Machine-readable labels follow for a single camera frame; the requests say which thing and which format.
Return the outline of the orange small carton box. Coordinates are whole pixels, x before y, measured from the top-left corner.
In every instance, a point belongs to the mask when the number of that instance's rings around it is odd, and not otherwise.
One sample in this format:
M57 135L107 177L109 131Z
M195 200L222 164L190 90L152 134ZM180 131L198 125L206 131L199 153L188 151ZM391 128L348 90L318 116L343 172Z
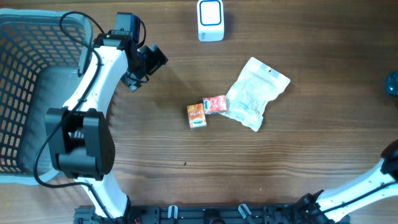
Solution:
M207 125L202 103L187 106L188 120L191 129Z

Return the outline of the red snack packet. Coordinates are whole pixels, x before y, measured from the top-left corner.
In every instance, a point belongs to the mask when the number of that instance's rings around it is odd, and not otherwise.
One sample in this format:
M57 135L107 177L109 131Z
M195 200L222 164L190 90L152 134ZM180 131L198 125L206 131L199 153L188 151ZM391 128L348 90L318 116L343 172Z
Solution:
M226 96L219 95L203 99L205 114L215 114L227 111Z

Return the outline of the white resealable pouch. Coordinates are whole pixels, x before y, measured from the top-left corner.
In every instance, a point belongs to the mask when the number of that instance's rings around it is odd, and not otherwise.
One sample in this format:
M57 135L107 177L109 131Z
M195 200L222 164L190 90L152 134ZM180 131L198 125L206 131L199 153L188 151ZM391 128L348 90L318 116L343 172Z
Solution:
M252 57L226 94L227 110L223 116L239 121L257 132L263 122L268 102L285 91L290 79Z

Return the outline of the blue mouthwash bottle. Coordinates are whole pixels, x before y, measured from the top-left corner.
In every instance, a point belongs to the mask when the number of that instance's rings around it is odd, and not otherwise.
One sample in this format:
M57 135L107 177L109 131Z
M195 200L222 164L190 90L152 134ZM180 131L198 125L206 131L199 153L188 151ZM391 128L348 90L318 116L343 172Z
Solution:
M393 71L386 78L386 91L392 96L398 95L398 71Z

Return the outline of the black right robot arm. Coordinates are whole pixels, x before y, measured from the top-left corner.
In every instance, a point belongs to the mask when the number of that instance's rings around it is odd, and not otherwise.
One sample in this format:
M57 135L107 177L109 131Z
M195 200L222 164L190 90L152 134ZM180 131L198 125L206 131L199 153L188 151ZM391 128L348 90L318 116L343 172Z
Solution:
M337 188L304 195L294 205L294 223L339 223L355 210L396 195L397 141L393 141L363 175Z

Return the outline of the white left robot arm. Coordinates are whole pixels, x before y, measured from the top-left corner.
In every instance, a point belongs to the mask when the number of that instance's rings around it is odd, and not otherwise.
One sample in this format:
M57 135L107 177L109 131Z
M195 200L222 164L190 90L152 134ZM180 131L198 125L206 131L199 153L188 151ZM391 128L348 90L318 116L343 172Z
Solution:
M53 168L72 179L70 186L84 188L94 203L89 221L131 222L130 199L112 171L115 145L106 115L119 82L136 91L168 61L158 46L148 47L139 37L145 28L133 13L119 12L113 30L82 43L92 55L82 81L61 108L45 115L47 137L39 151L48 146Z

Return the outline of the white barcode scanner box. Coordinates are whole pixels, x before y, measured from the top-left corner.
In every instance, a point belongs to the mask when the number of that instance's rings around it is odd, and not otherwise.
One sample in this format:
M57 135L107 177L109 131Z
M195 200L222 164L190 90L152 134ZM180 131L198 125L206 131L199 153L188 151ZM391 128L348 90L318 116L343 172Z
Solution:
M222 0L197 2L198 39L218 42L224 39L224 7Z

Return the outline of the grey plastic lattice basket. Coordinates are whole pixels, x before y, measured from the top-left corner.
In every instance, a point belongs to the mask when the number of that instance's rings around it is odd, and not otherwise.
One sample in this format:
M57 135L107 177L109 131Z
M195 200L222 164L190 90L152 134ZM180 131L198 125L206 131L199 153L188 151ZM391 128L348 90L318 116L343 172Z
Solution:
M1 9L1 184L37 185L33 163L44 118L79 86L90 62L91 22L80 14Z

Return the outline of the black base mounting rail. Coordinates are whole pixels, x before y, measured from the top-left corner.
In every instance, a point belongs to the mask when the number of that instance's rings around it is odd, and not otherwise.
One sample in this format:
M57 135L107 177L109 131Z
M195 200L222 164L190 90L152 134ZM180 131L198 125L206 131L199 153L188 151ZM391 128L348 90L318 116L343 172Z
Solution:
M210 224L210 223L334 223L323 214L308 209L297 210L292 204L269 204L265 206L235 207L169 207L131 206L124 216L110 220L96 214L95 207L80 207L75 210L74 223L140 223L140 224Z

